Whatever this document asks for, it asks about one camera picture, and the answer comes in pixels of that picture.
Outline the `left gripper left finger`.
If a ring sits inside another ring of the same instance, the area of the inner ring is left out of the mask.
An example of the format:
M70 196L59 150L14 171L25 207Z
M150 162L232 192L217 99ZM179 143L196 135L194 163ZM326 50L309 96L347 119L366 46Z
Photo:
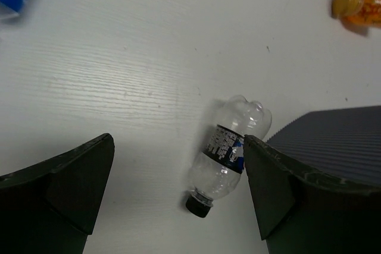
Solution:
M104 133L1 176L1 253L83 253L114 152L113 137Z

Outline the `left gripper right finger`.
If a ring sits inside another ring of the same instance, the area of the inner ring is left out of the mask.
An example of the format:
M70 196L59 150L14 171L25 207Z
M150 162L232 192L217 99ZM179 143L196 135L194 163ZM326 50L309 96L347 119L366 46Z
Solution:
M270 253L379 253L380 188L324 173L255 136L244 160Z

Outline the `clear bottle black label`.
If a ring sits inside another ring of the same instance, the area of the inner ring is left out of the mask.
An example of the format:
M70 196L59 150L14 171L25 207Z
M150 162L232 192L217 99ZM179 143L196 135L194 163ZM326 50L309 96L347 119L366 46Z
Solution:
M272 114L261 102L236 95L216 112L212 126L189 171L190 191L185 208L205 218L215 200L231 193L245 168L243 146L246 135L263 139Z

